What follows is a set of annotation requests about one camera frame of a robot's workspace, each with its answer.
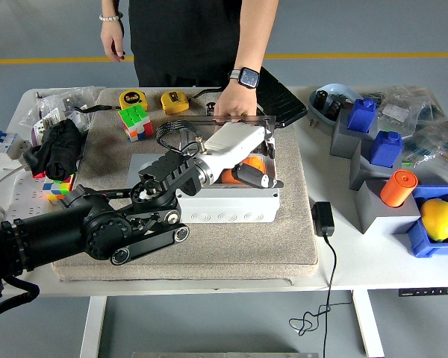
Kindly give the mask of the person's right hand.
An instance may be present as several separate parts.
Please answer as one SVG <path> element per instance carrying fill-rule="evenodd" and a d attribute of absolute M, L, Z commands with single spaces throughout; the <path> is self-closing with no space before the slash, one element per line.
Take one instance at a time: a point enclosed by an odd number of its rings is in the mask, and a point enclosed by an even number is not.
<path fill-rule="evenodd" d="M 101 41 L 106 56 L 113 62 L 119 63 L 125 59 L 123 48 L 123 27 L 119 20 L 102 23 Z"/>

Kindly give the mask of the person's left hand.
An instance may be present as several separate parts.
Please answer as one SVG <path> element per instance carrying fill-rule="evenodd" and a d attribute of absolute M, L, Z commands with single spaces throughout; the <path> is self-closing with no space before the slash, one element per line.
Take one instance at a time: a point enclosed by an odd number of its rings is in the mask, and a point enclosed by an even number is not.
<path fill-rule="evenodd" d="M 257 112 L 256 89 L 242 86 L 231 79 L 218 98 L 215 116 L 255 116 Z"/>

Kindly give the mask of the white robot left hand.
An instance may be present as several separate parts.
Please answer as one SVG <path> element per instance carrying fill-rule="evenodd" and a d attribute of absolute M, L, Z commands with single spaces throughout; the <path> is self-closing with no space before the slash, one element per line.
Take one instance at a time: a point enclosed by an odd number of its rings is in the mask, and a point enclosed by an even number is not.
<path fill-rule="evenodd" d="M 195 156 L 201 185 L 214 184 L 224 170 L 231 170 L 234 179 L 249 186 L 269 189 L 282 188 L 280 180 L 272 178 L 243 161 L 272 133 L 260 125 L 226 122 L 205 141 L 205 151 Z"/>

